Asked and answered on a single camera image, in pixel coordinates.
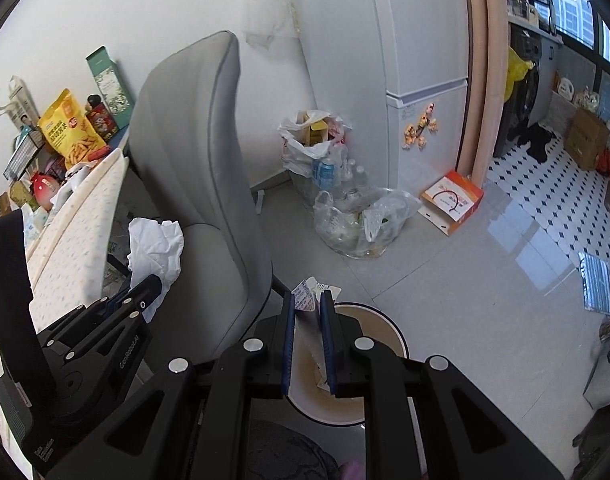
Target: white refrigerator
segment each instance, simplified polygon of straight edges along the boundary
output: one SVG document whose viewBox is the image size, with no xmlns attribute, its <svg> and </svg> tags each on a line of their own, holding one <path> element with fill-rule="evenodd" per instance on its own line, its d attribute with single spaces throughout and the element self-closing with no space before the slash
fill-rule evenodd
<svg viewBox="0 0 610 480">
<path fill-rule="evenodd" d="M 467 0 L 292 0 L 316 105 L 353 130 L 350 155 L 376 186 L 419 196 L 454 170 L 469 71 Z M 403 149 L 434 103 L 435 134 Z"/>
</svg>

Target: yellow bag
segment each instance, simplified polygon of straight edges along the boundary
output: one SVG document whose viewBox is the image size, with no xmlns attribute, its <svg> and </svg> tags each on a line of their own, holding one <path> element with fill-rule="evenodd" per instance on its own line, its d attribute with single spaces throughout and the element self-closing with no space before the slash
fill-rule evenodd
<svg viewBox="0 0 610 480">
<path fill-rule="evenodd" d="M 507 102 L 514 91 L 514 83 L 525 79 L 527 72 L 534 68 L 532 61 L 523 61 L 518 54 L 509 47 L 509 62 L 507 63 L 507 81 L 505 82 L 504 101 Z"/>
<path fill-rule="evenodd" d="M 38 120 L 38 126 L 51 147 L 65 157 L 67 169 L 105 145 L 66 88 Z"/>
</svg>

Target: orange box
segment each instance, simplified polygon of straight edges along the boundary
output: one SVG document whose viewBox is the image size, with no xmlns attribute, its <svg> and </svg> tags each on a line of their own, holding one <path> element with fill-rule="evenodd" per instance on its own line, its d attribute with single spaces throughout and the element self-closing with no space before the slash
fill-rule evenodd
<svg viewBox="0 0 610 480">
<path fill-rule="evenodd" d="M 419 212 L 449 236 L 478 209 L 484 194 L 465 177 L 450 171 L 421 195 Z"/>
</svg>

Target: chair backrest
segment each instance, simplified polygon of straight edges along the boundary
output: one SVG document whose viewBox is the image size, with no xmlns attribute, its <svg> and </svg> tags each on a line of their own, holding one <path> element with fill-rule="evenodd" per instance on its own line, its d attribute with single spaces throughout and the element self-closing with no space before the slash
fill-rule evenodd
<svg viewBox="0 0 610 480">
<path fill-rule="evenodd" d="M 140 90 L 130 122 L 133 163 L 162 219 L 210 224 L 226 240 L 262 308 L 272 263 L 236 135 L 238 40 L 218 32 L 161 62 Z"/>
</svg>

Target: dark fabric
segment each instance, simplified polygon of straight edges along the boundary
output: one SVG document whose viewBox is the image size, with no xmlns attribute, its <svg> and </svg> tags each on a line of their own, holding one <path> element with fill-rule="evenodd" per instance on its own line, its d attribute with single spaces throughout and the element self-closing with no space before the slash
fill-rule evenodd
<svg viewBox="0 0 610 480">
<path fill-rule="evenodd" d="M 576 436 L 573 446 L 578 448 L 579 464 L 574 469 L 572 480 L 584 478 L 605 478 L 610 476 L 595 475 L 601 467 L 603 458 L 610 448 L 610 405 L 601 408 L 589 421 L 584 430 Z"/>
<path fill-rule="evenodd" d="M 246 480 L 340 480 L 338 464 L 306 436 L 266 420 L 250 424 Z"/>
<path fill-rule="evenodd" d="M 541 127 L 539 124 L 532 124 L 527 128 L 527 121 L 523 122 L 517 127 L 519 130 L 518 134 L 518 145 L 522 146 L 530 142 L 530 147 L 527 150 L 527 154 L 536 160 L 537 163 L 542 164 L 547 161 L 547 152 L 545 146 L 549 141 L 556 138 L 553 133 L 548 132 L 546 129 Z"/>
</svg>

